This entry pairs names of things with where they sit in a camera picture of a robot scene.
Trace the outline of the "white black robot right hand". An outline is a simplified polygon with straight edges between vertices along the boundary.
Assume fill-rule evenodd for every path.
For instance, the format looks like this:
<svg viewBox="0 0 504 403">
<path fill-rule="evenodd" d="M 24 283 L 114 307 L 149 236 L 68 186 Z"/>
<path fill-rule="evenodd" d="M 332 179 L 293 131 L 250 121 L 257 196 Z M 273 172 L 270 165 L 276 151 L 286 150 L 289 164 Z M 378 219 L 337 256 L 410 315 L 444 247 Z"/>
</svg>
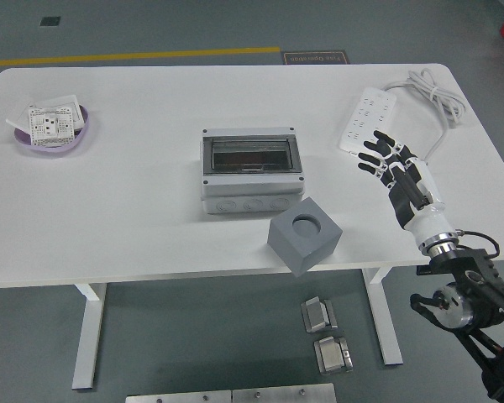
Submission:
<svg viewBox="0 0 504 403">
<path fill-rule="evenodd" d="M 445 203 L 428 168 L 402 143 L 376 130 L 365 141 L 369 153 L 359 153 L 358 167 L 372 174 L 388 190 L 400 227 L 410 232 L 422 254 L 440 239 L 457 242 L 454 227 L 444 215 Z"/>
</svg>

